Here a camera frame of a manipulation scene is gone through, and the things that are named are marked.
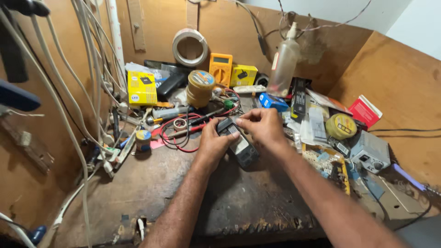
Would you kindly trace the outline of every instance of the spray bottle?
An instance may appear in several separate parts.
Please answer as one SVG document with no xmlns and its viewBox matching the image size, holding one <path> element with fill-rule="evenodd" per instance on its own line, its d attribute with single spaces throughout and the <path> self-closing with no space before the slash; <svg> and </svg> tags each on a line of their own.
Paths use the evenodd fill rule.
<svg viewBox="0 0 441 248">
<path fill-rule="evenodd" d="M 274 55 L 271 77 L 266 92 L 277 97 L 286 97 L 294 75 L 297 60 L 300 58 L 300 46 L 295 41 L 297 23 L 293 22 L 286 34 L 286 40 L 279 44 Z"/>
</svg>

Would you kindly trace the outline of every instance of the hand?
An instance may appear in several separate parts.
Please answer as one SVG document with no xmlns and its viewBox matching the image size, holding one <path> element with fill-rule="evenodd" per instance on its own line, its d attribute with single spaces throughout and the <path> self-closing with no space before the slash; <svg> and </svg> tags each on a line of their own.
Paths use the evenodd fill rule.
<svg viewBox="0 0 441 248">
<path fill-rule="evenodd" d="M 230 144 L 240 136 L 239 132 L 227 136 L 219 136 L 216 126 L 223 118 L 212 119 L 203 129 L 199 150 L 193 164 L 202 166 L 211 174 L 216 170 Z"/>
<path fill-rule="evenodd" d="M 252 109 L 236 120 L 236 124 L 249 132 L 255 141 L 272 154 L 280 146 L 288 145 L 282 126 L 282 120 L 276 109 Z"/>
</svg>

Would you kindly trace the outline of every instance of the workbench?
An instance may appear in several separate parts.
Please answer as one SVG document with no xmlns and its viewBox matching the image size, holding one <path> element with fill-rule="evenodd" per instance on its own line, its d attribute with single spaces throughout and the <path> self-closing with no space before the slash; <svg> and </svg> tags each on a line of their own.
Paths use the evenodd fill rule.
<svg viewBox="0 0 441 248">
<path fill-rule="evenodd" d="M 185 148 L 196 148 L 199 135 L 191 135 Z M 137 219 L 145 218 L 148 232 L 172 199 L 196 155 L 166 146 L 144 153 L 139 153 L 135 147 L 132 151 L 135 155 L 128 156 L 113 180 L 100 169 L 89 182 L 93 245 L 139 244 Z M 385 191 L 380 201 L 391 219 L 387 223 L 389 227 L 399 226 L 417 216 L 400 207 L 378 177 L 373 179 Z M 350 183 L 351 190 L 357 192 L 351 196 L 368 212 L 382 219 L 381 208 L 368 196 L 367 190 L 354 181 Z M 192 244 L 228 247 L 320 237 L 326 237 L 324 231 L 279 165 L 261 156 L 250 170 L 244 171 L 234 159 L 225 155 L 209 180 Z M 78 195 L 66 211 L 54 238 L 54 247 L 85 246 L 82 197 Z"/>
</svg>

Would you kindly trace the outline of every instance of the white wall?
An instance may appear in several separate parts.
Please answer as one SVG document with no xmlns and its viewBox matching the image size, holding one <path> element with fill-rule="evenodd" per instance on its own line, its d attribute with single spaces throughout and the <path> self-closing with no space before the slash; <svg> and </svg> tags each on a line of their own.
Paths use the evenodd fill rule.
<svg viewBox="0 0 441 248">
<path fill-rule="evenodd" d="M 281 0 L 284 11 L 295 11 L 300 15 L 346 22 L 354 18 L 369 0 Z M 349 25 L 364 27 L 386 34 L 412 0 L 372 0 L 367 9 Z M 244 3 L 280 10 L 277 0 L 243 0 Z"/>
<path fill-rule="evenodd" d="M 441 60 L 441 1 L 413 0 L 386 35 Z"/>
</svg>

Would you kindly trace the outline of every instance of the blue box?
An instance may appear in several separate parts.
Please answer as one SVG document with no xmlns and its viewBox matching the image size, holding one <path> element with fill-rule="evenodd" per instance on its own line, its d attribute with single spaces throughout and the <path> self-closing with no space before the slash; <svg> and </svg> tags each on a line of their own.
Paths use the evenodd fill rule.
<svg viewBox="0 0 441 248">
<path fill-rule="evenodd" d="M 259 101 L 264 108 L 275 108 L 278 112 L 284 112 L 289 107 L 283 98 L 268 95 L 267 93 L 260 94 Z"/>
</svg>

